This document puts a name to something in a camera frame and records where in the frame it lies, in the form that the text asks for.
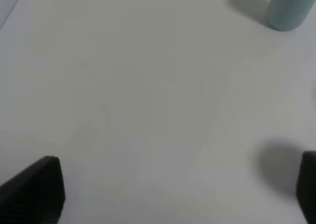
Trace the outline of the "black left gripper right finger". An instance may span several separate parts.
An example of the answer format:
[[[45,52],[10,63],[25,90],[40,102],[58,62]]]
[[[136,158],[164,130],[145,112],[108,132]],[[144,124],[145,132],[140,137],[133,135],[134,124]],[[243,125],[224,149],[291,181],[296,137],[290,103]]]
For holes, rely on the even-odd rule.
[[[316,152],[302,155],[296,197],[308,224],[316,224]]]

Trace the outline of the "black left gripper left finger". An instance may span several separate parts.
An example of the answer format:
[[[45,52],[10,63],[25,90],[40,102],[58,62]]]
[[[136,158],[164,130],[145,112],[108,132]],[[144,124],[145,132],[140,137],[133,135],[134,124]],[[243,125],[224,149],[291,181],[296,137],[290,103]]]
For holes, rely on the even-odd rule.
[[[0,222],[56,224],[65,199],[60,160],[45,156],[0,186]]]

